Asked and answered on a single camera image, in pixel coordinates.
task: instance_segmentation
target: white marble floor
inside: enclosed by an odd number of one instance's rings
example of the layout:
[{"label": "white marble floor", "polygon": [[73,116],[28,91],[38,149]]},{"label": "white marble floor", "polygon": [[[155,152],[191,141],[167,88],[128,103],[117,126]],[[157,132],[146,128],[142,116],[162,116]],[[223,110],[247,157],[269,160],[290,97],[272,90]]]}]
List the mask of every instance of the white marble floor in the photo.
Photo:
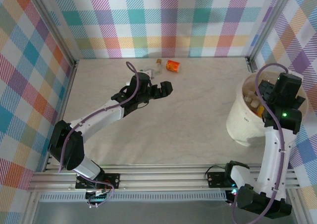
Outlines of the white marble floor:
[{"label": "white marble floor", "polygon": [[[81,60],[64,120],[83,117],[106,103],[137,69],[156,59]],[[96,133],[85,154],[105,164],[225,164],[262,162],[264,145],[248,148],[228,135],[225,121],[236,86],[249,73],[244,58],[180,58],[180,72],[163,69],[153,84],[170,81],[172,94]]]}]

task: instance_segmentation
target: white container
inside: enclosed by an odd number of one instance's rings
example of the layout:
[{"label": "white container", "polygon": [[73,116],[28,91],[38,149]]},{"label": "white container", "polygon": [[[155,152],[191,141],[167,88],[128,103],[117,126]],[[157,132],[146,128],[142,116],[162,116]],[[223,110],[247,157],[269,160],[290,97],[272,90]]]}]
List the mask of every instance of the white container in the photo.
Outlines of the white container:
[{"label": "white container", "polygon": [[[267,80],[275,84],[280,72],[264,71],[259,77],[259,84],[262,80]],[[264,122],[254,114],[243,100],[243,94],[247,91],[255,92],[256,73],[251,74],[243,83],[237,87],[237,97],[227,118],[226,127],[233,140],[244,146],[258,146],[265,144]],[[307,95],[301,86],[298,91],[299,96],[306,100],[300,106],[302,121],[308,111]]]}]

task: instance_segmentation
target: cable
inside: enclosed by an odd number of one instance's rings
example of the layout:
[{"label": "cable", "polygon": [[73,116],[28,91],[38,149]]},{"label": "cable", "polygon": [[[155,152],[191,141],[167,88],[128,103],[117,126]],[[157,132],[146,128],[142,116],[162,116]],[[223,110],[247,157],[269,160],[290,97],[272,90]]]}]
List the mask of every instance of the cable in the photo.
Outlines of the cable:
[{"label": "cable", "polygon": [[[100,110],[95,111],[94,113],[88,115],[86,118],[82,119],[82,120],[81,120],[81,123],[84,123],[84,122],[87,121],[88,119],[92,118],[93,116],[95,116],[95,115],[97,115],[97,114],[99,114],[99,113],[101,113],[101,112],[103,112],[103,111],[107,111],[107,110],[109,110],[109,109],[113,109],[113,108],[116,108],[116,107],[118,107],[118,106],[121,106],[122,104],[125,104],[126,102],[130,101],[131,99],[133,99],[133,97],[137,94],[138,89],[139,89],[139,83],[140,83],[139,74],[138,74],[137,70],[135,69],[135,67],[133,66],[133,64],[131,64],[130,62],[127,61],[127,62],[126,62],[126,65],[127,65],[127,67],[128,67],[131,71],[133,71],[133,72],[135,73],[135,76],[137,77],[137,85],[136,85],[136,87],[135,87],[135,90],[134,90],[133,94],[132,94],[128,99],[122,101],[122,102],[119,103],[119,104],[116,104],[116,105],[113,105],[113,106],[109,106],[109,107],[107,107],[107,108],[105,108],[105,109],[100,109]],[[65,141],[64,141],[64,143],[63,143],[63,147],[62,147],[62,150],[61,150],[61,154],[60,154],[60,162],[59,162],[59,168],[58,168],[58,172],[57,172],[57,173],[60,173],[60,171],[63,169],[64,156],[65,156],[65,151],[66,151],[66,144],[67,144],[67,142],[68,142],[68,140],[69,140],[69,137],[70,137],[70,135],[71,135],[79,126],[80,126],[79,123],[76,124],[76,125],[71,129],[71,131],[68,133],[68,135],[67,135],[66,138],[65,138]]]},{"label": "cable", "polygon": [[[266,68],[268,68],[269,66],[272,66],[272,65],[276,65],[276,66],[279,66],[281,68],[283,68],[285,70],[286,73],[288,73],[288,69],[279,64],[279,63],[270,63],[270,64],[267,64],[265,66],[263,66],[257,73],[256,75],[256,80],[255,80],[255,84],[256,84],[256,92],[257,92],[257,96],[259,97],[260,99],[260,102],[261,104],[263,105],[263,107],[267,110],[267,112],[272,116],[273,120],[275,121],[276,123],[276,126],[277,126],[277,129],[278,129],[278,133],[279,133],[279,137],[280,137],[280,141],[281,141],[281,151],[284,151],[285,149],[285,141],[284,141],[284,136],[283,136],[283,130],[282,130],[282,127],[281,127],[281,124],[279,123],[277,117],[275,116],[275,114],[272,112],[272,110],[269,108],[269,106],[266,104],[266,102],[264,101],[264,99],[262,98],[261,96],[261,93],[259,91],[259,77],[260,77],[260,74],[262,73],[263,70],[265,70]],[[279,168],[278,168],[278,173],[277,173],[277,178],[276,178],[276,183],[275,183],[275,187],[274,187],[274,191],[272,193],[272,197],[269,201],[269,203],[267,204],[266,208],[263,210],[263,212],[257,216],[257,218],[255,218],[253,221],[247,223],[247,224],[255,224],[256,222],[258,222],[262,217],[265,216],[265,214],[269,211],[269,209],[271,208],[274,200],[275,200],[275,197],[277,195],[277,191],[278,190],[278,187],[279,187],[279,183],[281,181],[281,177],[282,177],[282,171],[283,171],[283,164],[284,164],[284,155],[285,153],[281,152],[281,160],[280,160],[280,163],[279,163]],[[232,205],[232,220],[235,224],[238,224],[236,219],[235,219],[235,206],[237,205],[237,197],[238,197],[238,192],[236,194],[236,196],[234,197],[234,202],[233,202],[233,205]]]},{"label": "cable", "polygon": [[[101,203],[98,203],[98,204],[96,203],[96,204],[95,204],[95,207],[96,207],[96,208],[100,207],[102,204],[104,204],[106,201],[108,201],[108,199],[110,199],[110,198],[113,196],[114,186],[113,186],[112,183],[102,182],[102,181],[96,181],[96,180],[93,180],[93,179],[88,178],[88,177],[86,177],[86,176],[83,176],[82,174],[80,174],[80,173],[78,173],[78,172],[76,172],[76,171],[75,171],[75,173],[78,174],[79,176],[83,177],[83,178],[84,178],[85,180],[87,180],[87,181],[90,181],[90,182],[93,182],[93,183],[101,183],[101,184],[104,184],[104,185],[106,185],[106,186],[108,185],[108,186],[111,187],[111,193],[110,193],[109,195],[107,195],[107,198],[106,198],[105,200],[103,200]],[[89,206],[90,206],[90,208],[91,208],[93,205],[90,203],[90,200],[91,200],[91,198],[88,199],[88,204],[89,204]]]},{"label": "cable", "polygon": [[224,169],[223,167],[220,167],[220,166],[218,166],[218,165],[213,165],[213,166],[210,166],[210,167],[208,168],[208,170],[205,172],[205,179],[207,179],[206,174],[207,174],[207,173],[208,173],[208,171],[209,171],[211,168],[213,168],[213,167],[219,167],[219,168]]},{"label": "cable", "polygon": [[149,103],[150,103],[150,102],[147,102],[147,104],[145,104],[143,107],[139,107],[139,108],[137,108],[137,109],[142,109],[142,108],[146,107]]},{"label": "cable", "polygon": [[[105,180],[106,182],[110,183],[110,181],[108,179]],[[106,188],[105,188],[106,189]],[[107,191],[107,193],[109,193],[111,191],[111,189],[109,189],[109,191]]]}]

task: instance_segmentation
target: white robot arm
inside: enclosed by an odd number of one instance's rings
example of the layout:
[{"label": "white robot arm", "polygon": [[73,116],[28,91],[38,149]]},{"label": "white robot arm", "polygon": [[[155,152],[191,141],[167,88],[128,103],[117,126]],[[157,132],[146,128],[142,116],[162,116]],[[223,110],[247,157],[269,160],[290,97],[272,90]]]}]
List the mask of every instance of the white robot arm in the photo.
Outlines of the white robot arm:
[{"label": "white robot arm", "polygon": [[152,85],[147,74],[137,72],[136,75],[129,85],[113,95],[99,109],[71,123],[59,121],[54,127],[48,151],[67,170],[73,170],[82,177],[95,181],[83,180],[87,189],[104,188],[104,184],[96,181],[104,182],[106,174],[85,156],[84,143],[100,129],[135,111],[139,104],[167,97],[173,91],[172,84],[168,81],[161,82],[161,87],[158,88],[157,85]]},{"label": "white robot arm", "polygon": [[302,121],[298,108],[305,99],[297,96],[301,84],[300,77],[281,73],[275,85],[268,81],[259,85],[259,93],[271,113],[267,109],[263,113],[265,150],[259,177],[255,181],[249,167],[239,162],[231,161],[225,168],[225,182],[239,189],[238,208],[257,214],[265,210],[265,216],[272,219],[291,213],[292,206],[285,203],[285,180],[291,149]]}]

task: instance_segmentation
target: plaid backdrop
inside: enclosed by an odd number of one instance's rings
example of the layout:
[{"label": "plaid backdrop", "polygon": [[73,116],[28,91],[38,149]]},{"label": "plaid backdrop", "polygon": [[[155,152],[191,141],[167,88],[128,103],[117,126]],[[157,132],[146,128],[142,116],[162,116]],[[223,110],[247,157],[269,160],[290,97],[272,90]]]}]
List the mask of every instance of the plaid backdrop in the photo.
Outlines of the plaid backdrop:
[{"label": "plaid backdrop", "polygon": [[30,0],[0,0],[0,224],[43,164],[70,65]]},{"label": "plaid backdrop", "polygon": [[120,58],[245,56],[277,0],[43,1],[75,57]]},{"label": "plaid backdrop", "polygon": [[304,75],[310,101],[290,162],[317,223],[317,0],[289,0],[256,64],[278,62]]}]

